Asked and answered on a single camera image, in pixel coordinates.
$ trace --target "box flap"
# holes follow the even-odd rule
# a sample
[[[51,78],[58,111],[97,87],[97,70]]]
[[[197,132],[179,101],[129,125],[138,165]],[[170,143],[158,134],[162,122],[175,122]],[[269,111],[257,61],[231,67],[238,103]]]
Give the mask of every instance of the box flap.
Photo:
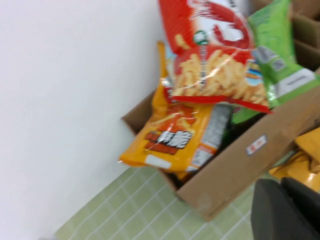
[[[229,204],[294,146],[300,133],[320,119],[320,87],[277,107],[177,191],[206,220]],[[248,147],[265,136],[266,144],[251,155]]]
[[[135,106],[130,112],[122,117],[124,122],[131,129],[133,134],[137,134],[144,127],[148,119],[152,114],[152,98],[154,92],[150,93],[145,99],[143,99],[137,106]]]
[[[320,23],[301,14],[292,18],[293,36],[306,44],[319,47]]]
[[[295,55],[297,62],[312,71],[315,71],[320,66],[320,50],[309,46],[299,40],[294,40]]]

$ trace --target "barcode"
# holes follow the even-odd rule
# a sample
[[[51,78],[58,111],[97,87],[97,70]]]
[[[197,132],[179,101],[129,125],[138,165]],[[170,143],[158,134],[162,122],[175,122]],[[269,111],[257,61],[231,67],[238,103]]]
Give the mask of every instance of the barcode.
[[[269,61],[271,61],[272,59],[274,59],[278,56],[272,50],[270,50],[269,48],[267,48],[265,46],[259,46],[256,49],[256,53],[257,53],[257,57],[258,57],[259,61],[262,62],[263,64],[268,63]]]
[[[204,144],[215,149],[220,146],[230,115],[231,107],[229,105],[217,104],[213,107],[209,123],[202,137]]]
[[[282,58],[279,58],[271,64],[271,67],[273,68],[273,70],[279,72],[286,67],[286,64]]]

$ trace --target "red snack bag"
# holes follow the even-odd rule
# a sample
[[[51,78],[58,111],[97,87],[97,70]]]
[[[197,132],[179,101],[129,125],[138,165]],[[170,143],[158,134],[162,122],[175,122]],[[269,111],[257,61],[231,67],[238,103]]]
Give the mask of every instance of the red snack bag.
[[[159,5],[174,53],[167,60],[174,100],[230,102],[270,112],[251,30],[232,0],[159,0]]]

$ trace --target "nutrition label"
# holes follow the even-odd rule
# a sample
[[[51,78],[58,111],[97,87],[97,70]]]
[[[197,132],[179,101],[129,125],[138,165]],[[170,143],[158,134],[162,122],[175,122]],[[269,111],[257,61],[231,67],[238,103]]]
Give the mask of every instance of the nutrition label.
[[[205,162],[212,157],[211,151],[206,150],[205,147],[199,147],[192,159],[192,164],[201,167]]]
[[[215,149],[220,146],[231,112],[232,108],[229,105],[216,104],[213,107],[202,143]]]

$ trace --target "white label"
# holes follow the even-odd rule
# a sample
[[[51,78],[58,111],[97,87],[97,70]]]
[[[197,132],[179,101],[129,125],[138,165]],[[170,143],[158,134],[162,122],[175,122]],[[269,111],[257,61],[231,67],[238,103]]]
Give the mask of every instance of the white label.
[[[210,153],[210,150],[206,151],[206,149],[204,147],[199,147],[193,156],[192,165],[195,165],[197,167],[201,167],[212,156],[213,155]]]
[[[266,143],[267,143],[267,136],[264,134],[246,148],[246,153],[250,156],[253,153],[255,153],[257,150],[262,148],[262,146],[265,145]]]
[[[145,163],[162,169],[169,169],[171,167],[171,162],[168,162],[160,157],[151,154],[148,154],[148,156],[146,156]]]
[[[219,148],[230,114],[231,107],[228,105],[216,104],[213,107],[209,123],[202,137],[202,143],[215,149]]]
[[[314,80],[315,74],[313,71],[303,68],[294,74],[284,78],[277,84],[273,85],[274,92],[277,98],[290,93],[291,91]]]

